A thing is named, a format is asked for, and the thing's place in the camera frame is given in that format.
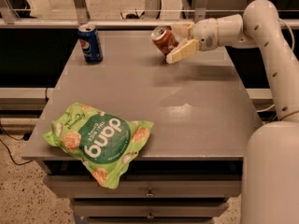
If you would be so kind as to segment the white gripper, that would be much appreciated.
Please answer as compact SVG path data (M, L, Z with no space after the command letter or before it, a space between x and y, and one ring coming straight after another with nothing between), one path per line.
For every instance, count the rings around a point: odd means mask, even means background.
M208 51L218 47L218 24L216 19L201 20L196 24L193 22L173 23L171 30L174 34L187 39L183 39L166 56L168 63L176 63L191 57L198 50Z

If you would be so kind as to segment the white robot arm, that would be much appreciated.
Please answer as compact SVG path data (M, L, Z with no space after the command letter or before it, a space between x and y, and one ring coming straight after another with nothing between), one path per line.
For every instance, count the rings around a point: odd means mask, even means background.
M299 224L299 62L282 23L273 3L255 0L241 15L171 25L182 41L168 63L222 46L257 47L262 54L278 119L246 145L240 224Z

